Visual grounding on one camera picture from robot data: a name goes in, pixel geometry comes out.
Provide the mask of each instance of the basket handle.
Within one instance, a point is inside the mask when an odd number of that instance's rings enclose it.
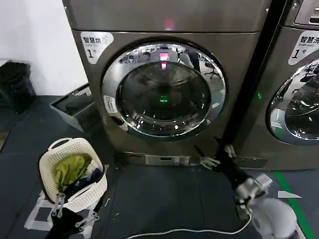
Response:
[[[70,141],[70,140],[72,140],[72,138],[61,138],[61,139],[58,139],[57,141],[55,141],[55,142],[53,142],[50,146],[49,146],[49,148],[48,148],[48,150],[52,150],[53,149],[53,147],[55,146],[55,145],[57,145],[58,143],[60,143],[60,142],[63,142],[63,141]]]

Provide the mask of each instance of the green floor line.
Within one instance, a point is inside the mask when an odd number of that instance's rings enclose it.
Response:
[[[289,186],[288,182],[286,181],[284,174],[282,172],[275,172],[275,176],[276,176],[282,190],[291,193],[290,186]],[[294,210],[294,212],[297,216],[297,221],[298,221],[298,224],[300,226],[300,229],[303,231],[305,237],[307,239],[314,239],[315,238],[314,233],[311,231],[311,229],[307,223],[307,220],[306,220],[305,216],[303,215],[303,212],[302,212],[297,200],[295,198],[288,198],[288,203],[290,204],[290,206]]]

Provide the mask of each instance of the green cloth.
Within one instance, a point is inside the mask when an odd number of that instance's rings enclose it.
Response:
[[[91,163],[88,154],[75,154],[63,159],[55,168],[55,184],[59,192],[86,174],[87,167]]]

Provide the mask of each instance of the washing machine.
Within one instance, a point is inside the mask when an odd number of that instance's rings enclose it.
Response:
[[[213,155],[270,0],[65,0],[104,129],[121,159]]]
[[[319,1],[287,5],[234,141],[243,167],[319,167]]]

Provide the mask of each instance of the white wall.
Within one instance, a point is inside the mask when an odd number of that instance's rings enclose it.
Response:
[[[29,62],[37,95],[64,95],[87,82],[61,0],[3,0],[0,25],[0,59]]]

